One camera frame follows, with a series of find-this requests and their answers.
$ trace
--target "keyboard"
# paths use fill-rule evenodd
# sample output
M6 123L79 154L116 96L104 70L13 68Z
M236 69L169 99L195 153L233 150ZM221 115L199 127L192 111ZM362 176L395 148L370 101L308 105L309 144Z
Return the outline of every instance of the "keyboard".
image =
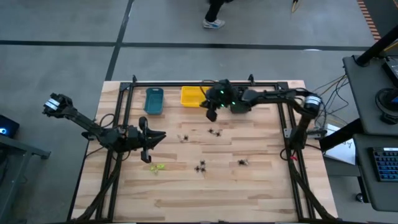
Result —
M376 176L380 182L398 182L398 148L372 148Z

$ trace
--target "blue tray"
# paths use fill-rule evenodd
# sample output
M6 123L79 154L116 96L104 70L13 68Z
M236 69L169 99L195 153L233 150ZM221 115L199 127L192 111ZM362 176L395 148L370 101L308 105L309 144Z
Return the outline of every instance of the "blue tray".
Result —
M163 110L163 89L161 88L148 88L147 98L145 100L144 111L147 114L159 115Z

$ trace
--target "black cable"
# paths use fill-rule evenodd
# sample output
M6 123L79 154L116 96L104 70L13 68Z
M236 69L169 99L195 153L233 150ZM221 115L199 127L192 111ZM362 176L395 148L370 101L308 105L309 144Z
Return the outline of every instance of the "black cable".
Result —
M113 120L112 120L111 122L109 122L109 124L107 124L107 125L105 125L105 126L102 126L102 122L103 122L104 119L105 119L106 117L108 117L108 116L113 116L113 117L114 117L114 114L109 113L109 114L104 115L104 116L101 118L101 120L99 121L99 125L101 126L101 128L106 128L106 127L108 127L109 125L113 124Z
M285 158L282 157L282 154L284 153L285 150L286 150L286 148L284 148L284 149L281 150L281 152L279 153L279 157L280 157L282 160L287 161L287 159L285 159ZM294 156L294 154L296 154L296 150L293 150L293 154L291 155L291 157Z
M301 99L300 97L295 97L294 99L295 99L295 100L300 100L300 101L301 101L301 103L303 103L303 102L304 102L304 100L303 100L303 99Z
M345 86L345 85L348 84L348 83L345 83L345 81L346 81L346 80L343 81L343 83L341 84L341 86L340 86L339 88L337 88L337 86L336 86L336 95L335 95L335 96L338 96L338 97L339 97L341 100L343 100L346 104L345 104L344 106L342 106L341 108L338 108L337 110L332 111L331 114L333 114L333 113L335 113L335 112L337 112L337 111L339 111L339 110L342 110L342 109L346 108L346 107L349 105L349 103L348 103L346 100L344 100L344 99L340 96L340 94L338 93L338 92L341 90L341 88L342 88L343 86Z
M107 118L108 116L113 116L113 117L114 117L114 114L109 113L109 114L104 115L104 116L101 118L101 120L99 121L99 126L101 126L101 128L106 128L106 127L108 127L109 125L113 124L113 120L112 120L111 122L109 122L109 124L107 124L107 125L105 125L105 126L102 126L102 122L103 122L103 121L105 120L105 118ZM104 146L101 147L101 148L99 148L99 149L95 149L94 151L90 152L89 154L87 154L87 155L85 156L85 159L86 159L89 155L91 155L91 154L93 154L93 153L96 153L96 152L98 152L99 150L101 150L101 149L103 149L103 148L104 148Z
M319 148L318 146L313 146L313 145L311 145L311 144L305 144L305 146L310 146L310 147L313 147L314 149L319 149L319 150L322 150L321 148Z
M324 87L324 86L327 86L327 85L329 85L329 84L331 84L331 83L333 83L333 82L339 80L340 78L343 78L343 76L345 76L345 75L342 75L342 76L340 76L340 77L338 77L338 78L336 78L336 79L334 79L334 80L332 80L332 81L330 81L330 82L328 82L328 83L326 83L326 84L324 84L324 85L322 85L322 86L320 86L320 87L318 87L318 88L312 90L312 92L315 92L315 91L319 90L320 88L322 88L322 87Z
M320 112L320 114L317 116L317 118L315 118L315 124L316 124L317 121L318 121L318 118L321 116L322 112L324 112L325 120L323 121L323 126L322 126L322 128L324 128L325 125L326 125L326 116L327 116L327 114L330 114L330 113L327 113L326 107L328 106L328 104L329 104L331 98L332 98L332 97L334 96L334 94L337 93L341 88L343 88L345 85L348 84L348 83L344 83L344 82L343 82L343 84L342 84L340 87L338 87L338 85L340 84L340 82L341 82L344 78L345 78L345 76L340 77L340 80L339 80L338 83L336 84L335 90L331 93L331 95L330 95L328 101L326 102L326 104L324 104L324 103L322 102L322 103L323 103L323 109L321 110L321 112ZM345 108L346 106L348 106L348 105L344 105L343 107L338 108L337 110L341 110L341 109Z
M214 80L202 80L201 83L200 83L200 85L199 85L200 91L203 93L203 95L205 96L205 98L206 98L206 100L207 100L206 93L203 91L203 88L202 88L202 84L204 84L205 82L216 83L216 81L214 81Z
M89 154L86 155L85 159L86 159L89 155L91 155L91 154L93 154L93 153L96 153L96 152L98 152L99 150L101 150L101 149L103 149L103 148L104 148L104 146L101 147L101 148L99 148L99 149L95 149L94 151L90 152Z
M130 157L130 153L131 153L131 151L128 152L127 157L122 159L122 161L127 160Z

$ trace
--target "blue light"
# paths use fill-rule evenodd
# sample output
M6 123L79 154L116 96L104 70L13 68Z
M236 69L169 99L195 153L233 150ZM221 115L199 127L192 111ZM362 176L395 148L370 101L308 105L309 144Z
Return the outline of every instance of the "blue light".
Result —
M0 128L0 134L7 134L7 129Z

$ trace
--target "person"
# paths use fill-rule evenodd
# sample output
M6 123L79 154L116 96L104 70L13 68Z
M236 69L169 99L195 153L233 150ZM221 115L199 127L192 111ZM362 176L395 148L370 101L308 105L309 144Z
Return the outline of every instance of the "person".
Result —
M225 25L225 21L217 19L217 14L224 4L224 0L209 0L209 3L210 7L203 20L203 27L208 29L219 29Z

